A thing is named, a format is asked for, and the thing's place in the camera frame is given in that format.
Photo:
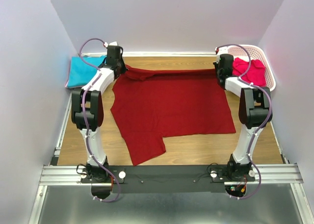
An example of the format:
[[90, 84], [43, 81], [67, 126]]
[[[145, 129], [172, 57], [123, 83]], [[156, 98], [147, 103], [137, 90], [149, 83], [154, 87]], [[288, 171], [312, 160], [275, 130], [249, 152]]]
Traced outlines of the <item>dark red t-shirt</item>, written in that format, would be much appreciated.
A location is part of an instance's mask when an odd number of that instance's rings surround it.
[[216, 73], [128, 67], [113, 86], [113, 118], [133, 165], [165, 153], [165, 137], [235, 133]]

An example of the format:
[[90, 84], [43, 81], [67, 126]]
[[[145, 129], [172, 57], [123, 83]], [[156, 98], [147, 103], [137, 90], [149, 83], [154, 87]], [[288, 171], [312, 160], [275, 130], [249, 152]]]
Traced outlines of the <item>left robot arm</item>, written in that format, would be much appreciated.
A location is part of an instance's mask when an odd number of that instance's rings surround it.
[[71, 120], [80, 131], [87, 152], [85, 172], [90, 180], [107, 182], [117, 179], [108, 169], [107, 155], [102, 146], [100, 127], [104, 121], [102, 94], [127, 68], [123, 61], [123, 48], [116, 42], [105, 44], [107, 55], [96, 73], [82, 87], [72, 91]]

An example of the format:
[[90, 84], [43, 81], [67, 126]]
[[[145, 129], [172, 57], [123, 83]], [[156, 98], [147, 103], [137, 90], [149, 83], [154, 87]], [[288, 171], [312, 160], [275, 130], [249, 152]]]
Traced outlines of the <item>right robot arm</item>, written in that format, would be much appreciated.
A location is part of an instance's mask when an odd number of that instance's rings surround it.
[[239, 97], [241, 132], [237, 147], [222, 172], [228, 180], [239, 181], [250, 174], [252, 154], [260, 133], [272, 119], [272, 108], [270, 89], [247, 83], [233, 75], [233, 62], [232, 55], [221, 54], [213, 64], [218, 84]]

